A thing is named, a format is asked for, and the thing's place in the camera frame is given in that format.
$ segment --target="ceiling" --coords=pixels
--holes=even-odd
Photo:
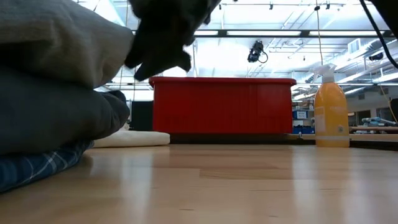
[[[270,2],[273,2],[272,10],[270,10]],[[210,24],[202,26],[200,29],[317,30],[315,3],[316,0],[239,0],[237,2],[222,0],[221,7],[217,7],[213,11]],[[321,30],[373,30],[358,0],[318,0],[318,3],[321,4],[319,10]],[[330,3],[329,9],[326,9],[327,3]],[[132,30],[137,29],[138,20],[132,14],[131,7],[125,0],[82,0],[79,1],[79,4],[89,9],[96,7],[96,12],[103,17],[118,24],[127,25]],[[375,7],[371,3],[368,4],[380,30],[388,30],[388,26]],[[269,56],[267,63],[249,63],[247,61],[249,49],[256,40],[261,40],[264,43]],[[346,59],[342,60],[342,56],[347,52],[347,44],[354,40],[355,38],[321,39],[324,63],[338,63],[340,66],[340,69],[337,70],[340,74],[336,78],[338,80],[386,63],[386,61],[366,62],[363,59],[350,62],[347,62]],[[192,46],[186,48],[186,51],[192,56],[192,70],[186,74],[179,68],[173,68],[165,71],[163,76],[295,78],[299,83],[305,83],[311,69],[321,64],[319,39],[316,37],[197,38]],[[116,83],[120,81],[122,83],[134,82],[133,74],[133,70],[124,69],[122,80],[120,72],[114,81]],[[364,74],[356,80],[360,78],[366,80],[369,78],[368,76],[369,74]],[[301,88],[296,94],[312,89]]]

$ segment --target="black cable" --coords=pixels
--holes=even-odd
[[[395,66],[395,68],[398,68],[398,64],[397,64],[397,62],[392,58],[392,56],[391,56],[391,54],[390,54],[390,51],[389,51],[389,49],[388,49],[388,47],[387,47],[387,44],[386,44],[386,42],[384,41],[384,38],[383,38],[383,36],[382,36],[382,34],[381,34],[379,28],[377,27],[377,24],[376,24],[376,22],[374,21],[374,19],[373,19],[371,13],[369,12],[369,9],[368,9],[368,7],[366,6],[365,1],[364,1],[364,0],[359,0],[359,1],[361,2],[361,5],[362,5],[363,9],[365,10],[366,15],[368,16],[369,20],[371,21],[371,24],[372,24],[372,26],[373,26],[373,29],[376,31],[377,36],[379,37],[379,39],[380,39],[380,41],[381,41],[381,44],[383,45],[383,49],[384,49],[384,51],[385,51],[385,53],[386,53],[387,58],[390,60],[391,64],[392,64],[393,66]]]
[[[267,60],[265,62],[260,61],[260,59],[258,60],[260,63],[267,63],[268,62],[268,55],[267,53],[265,53],[265,51],[262,51],[262,53],[264,53],[267,56]]]

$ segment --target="wall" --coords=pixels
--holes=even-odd
[[[388,98],[398,98],[398,86],[389,86],[388,89]],[[383,95],[380,95],[378,91],[367,91],[365,92],[364,100],[359,100],[358,95],[355,95],[355,97],[348,97],[347,105],[349,112],[357,112],[377,108],[386,108],[388,107],[388,101]]]

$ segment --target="gray pillow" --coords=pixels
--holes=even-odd
[[[94,89],[123,65],[134,36],[71,0],[1,0],[0,63]]]
[[[0,80],[0,155],[47,152],[77,140],[105,138],[130,115],[125,102],[109,93],[2,65]]]

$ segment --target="red storage bin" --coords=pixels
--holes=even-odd
[[[292,132],[294,79],[150,79],[154,131],[170,134],[285,134]]]

